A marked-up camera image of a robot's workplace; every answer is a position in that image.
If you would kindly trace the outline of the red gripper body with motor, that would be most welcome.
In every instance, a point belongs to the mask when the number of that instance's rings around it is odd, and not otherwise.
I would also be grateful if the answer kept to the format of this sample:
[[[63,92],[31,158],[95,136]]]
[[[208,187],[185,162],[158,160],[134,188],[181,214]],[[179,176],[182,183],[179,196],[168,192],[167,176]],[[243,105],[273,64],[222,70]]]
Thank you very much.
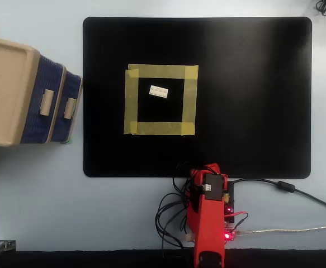
[[[219,166],[214,164],[194,167],[190,170],[190,186],[221,186]]]

